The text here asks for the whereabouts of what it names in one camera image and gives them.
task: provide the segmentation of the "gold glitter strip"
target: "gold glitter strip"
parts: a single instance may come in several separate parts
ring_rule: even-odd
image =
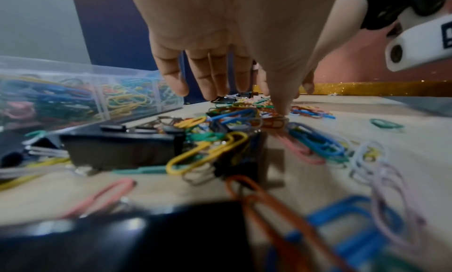
[[[253,92],[262,93],[258,85]],[[315,85],[314,95],[340,96],[437,96],[452,97],[452,81],[380,81],[322,83]]]

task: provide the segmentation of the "clear plastic box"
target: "clear plastic box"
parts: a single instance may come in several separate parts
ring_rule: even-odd
[[[182,107],[158,71],[0,56],[0,129],[54,130]]]

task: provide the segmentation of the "table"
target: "table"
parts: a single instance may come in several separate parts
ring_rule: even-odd
[[[312,119],[290,116],[291,121],[306,123],[326,132],[339,134],[358,142],[376,140],[388,147],[390,161],[406,177],[408,185],[423,200],[420,204],[428,221],[425,253],[402,255],[425,271],[452,271],[452,118],[415,110],[403,103],[381,98],[360,96],[301,96],[294,104],[318,106],[331,111],[337,118]],[[164,113],[191,117],[205,113],[211,103],[186,105]],[[403,132],[382,130],[369,122],[381,118],[405,125]],[[151,117],[127,123],[128,127]],[[369,195],[370,189],[353,181],[350,168],[338,165],[310,165],[293,156],[275,138],[267,140],[266,165],[268,191],[293,210],[307,214],[340,200],[350,194]],[[55,172],[16,188],[0,192],[0,224],[13,224],[61,216],[68,208],[94,194],[110,182],[124,175],[102,172],[93,177],[75,177],[69,172]],[[179,176],[130,175],[138,185],[129,197],[142,206],[154,208],[179,204],[229,199],[225,185],[213,179],[200,186],[192,186]],[[388,192],[390,205],[403,215],[401,200]],[[270,223],[281,232],[290,226],[274,215],[267,215]],[[350,217],[334,228],[326,228],[331,242],[359,228],[359,219]],[[268,249],[266,238],[256,226],[248,223],[253,253],[258,268]]]

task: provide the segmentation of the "pink paper clip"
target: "pink paper clip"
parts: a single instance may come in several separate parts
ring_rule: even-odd
[[[325,159],[312,152],[309,147],[290,136],[285,131],[278,131],[276,137],[281,143],[283,143],[290,151],[292,151],[298,158],[303,161],[313,164],[322,165],[325,164]]]
[[[119,179],[118,181],[113,182],[109,184],[107,187],[98,191],[94,195],[86,198],[84,201],[82,201],[69,211],[67,211],[61,218],[81,217],[82,215],[87,214],[90,208],[94,207],[96,209],[90,211],[89,212],[90,214],[92,214],[93,212],[109,208],[114,204],[119,203],[121,197],[127,195],[131,190],[133,190],[136,184],[137,183],[135,182],[135,180],[132,180],[130,178]],[[108,197],[107,200],[101,205],[95,206],[97,204],[98,199],[104,197],[107,193],[113,191],[119,186],[122,186],[121,190]]]

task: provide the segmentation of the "pink wall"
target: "pink wall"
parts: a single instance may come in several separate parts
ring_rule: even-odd
[[[452,0],[446,2],[452,12]],[[358,81],[452,81],[452,60],[443,60],[400,72],[386,68],[385,48],[391,26],[378,31],[361,30],[351,41],[327,55],[318,65],[315,83]]]

